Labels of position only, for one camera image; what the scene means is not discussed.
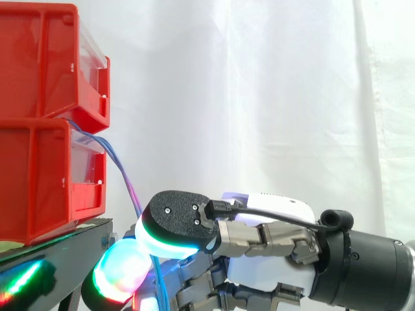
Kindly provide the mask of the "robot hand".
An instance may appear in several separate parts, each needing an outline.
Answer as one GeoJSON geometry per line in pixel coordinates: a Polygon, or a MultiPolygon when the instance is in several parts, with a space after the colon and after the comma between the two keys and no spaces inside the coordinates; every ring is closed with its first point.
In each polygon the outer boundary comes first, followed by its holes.
{"type": "Polygon", "coordinates": [[[81,293],[91,310],[290,310],[312,290],[322,248],[304,202],[165,190],[107,250],[81,293]]]}

